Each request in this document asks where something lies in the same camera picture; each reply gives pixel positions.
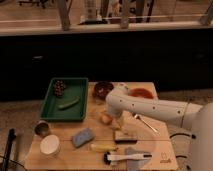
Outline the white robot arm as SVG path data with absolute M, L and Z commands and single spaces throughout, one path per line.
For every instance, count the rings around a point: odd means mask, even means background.
M 106 96 L 107 113 L 120 118 L 124 111 L 142 114 L 189 130 L 192 138 L 187 156 L 188 171 L 213 171 L 213 102 L 189 102 L 130 96 L 127 84 L 119 83 Z

